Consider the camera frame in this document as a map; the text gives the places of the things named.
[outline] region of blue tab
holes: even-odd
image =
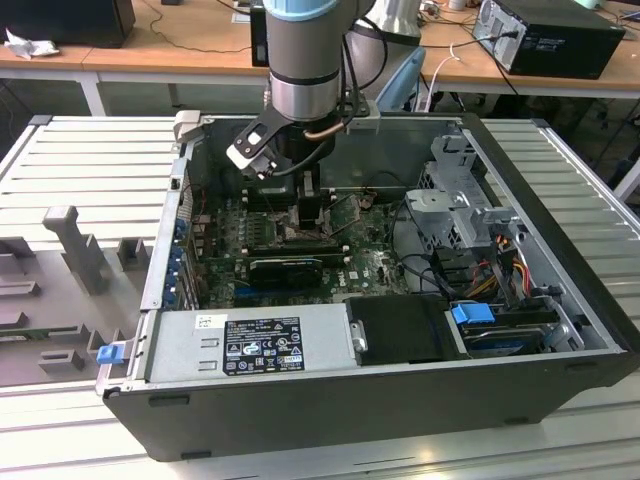
[[[98,365],[124,363],[124,345],[104,345],[98,350]]]
[[[458,325],[466,323],[494,323],[496,317],[493,316],[491,307],[486,303],[460,303],[451,310],[453,318]]]

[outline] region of computer case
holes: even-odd
[[[573,0],[485,0],[473,29],[511,75],[592,80],[600,78],[624,34]]]
[[[131,0],[11,0],[0,5],[2,38],[9,29],[29,40],[120,48],[135,20]]]

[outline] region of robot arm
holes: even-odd
[[[333,150],[345,126],[337,112],[343,37],[374,0],[265,0],[271,104],[227,150],[240,169],[259,178],[278,166],[265,155],[276,140],[280,155],[300,171]]]

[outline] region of connector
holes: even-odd
[[[495,323],[496,317],[486,303],[460,303],[451,310],[456,324]]]

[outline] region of copper pipe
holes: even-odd
[[[344,129],[344,127],[345,127],[345,124],[343,122],[339,122],[339,123],[336,123],[333,127],[329,127],[325,130],[322,130],[321,132],[314,133],[314,132],[305,130],[304,138],[312,142],[320,142],[331,135],[335,135],[336,133]]]

